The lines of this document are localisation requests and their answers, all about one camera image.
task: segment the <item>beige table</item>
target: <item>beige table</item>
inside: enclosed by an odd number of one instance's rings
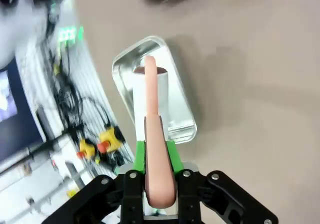
[[[76,0],[94,63],[126,140],[134,125],[114,85],[114,57],[164,38],[197,137],[178,146],[202,173],[223,170],[281,223],[320,223],[319,0]],[[207,209],[205,223],[221,223]]]

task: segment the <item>green gripper pad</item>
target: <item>green gripper pad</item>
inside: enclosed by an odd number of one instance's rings
[[[166,146],[167,146],[167,150],[169,153],[173,173],[177,174],[178,172],[180,172],[181,170],[184,169],[184,165],[181,162],[180,155],[179,155],[177,148],[176,148],[176,144],[172,140],[172,141],[167,141]]]
[[[139,171],[142,174],[146,173],[146,146],[144,141],[136,142],[133,170]]]

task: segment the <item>bolt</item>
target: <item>bolt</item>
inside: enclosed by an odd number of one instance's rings
[[[102,185],[105,185],[105,184],[107,184],[108,182],[109,182],[108,179],[102,179],[101,184],[102,184]]]
[[[190,177],[190,175],[191,175],[191,173],[189,171],[184,171],[183,172],[183,176],[186,177],[186,178]]]
[[[129,177],[131,178],[136,178],[137,174],[136,173],[130,173]]]
[[[212,178],[213,180],[218,180],[218,179],[219,179],[219,175],[218,175],[217,173],[213,173],[212,176],[211,176],[211,178]]]

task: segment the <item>green light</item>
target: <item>green light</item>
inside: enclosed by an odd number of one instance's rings
[[[58,34],[58,42],[73,41],[75,42],[76,37],[78,40],[84,39],[84,27],[81,26],[77,33],[77,28],[75,26],[62,28]]]

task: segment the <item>white cylinder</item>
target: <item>white cylinder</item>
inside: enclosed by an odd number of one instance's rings
[[[134,123],[135,135],[137,141],[145,141],[145,116],[147,114],[146,105],[146,81],[145,74],[140,67],[141,72],[133,72],[133,107],[134,107]],[[162,119],[164,139],[169,138],[169,94],[168,94],[168,72],[163,69],[157,74],[158,86],[158,113]]]

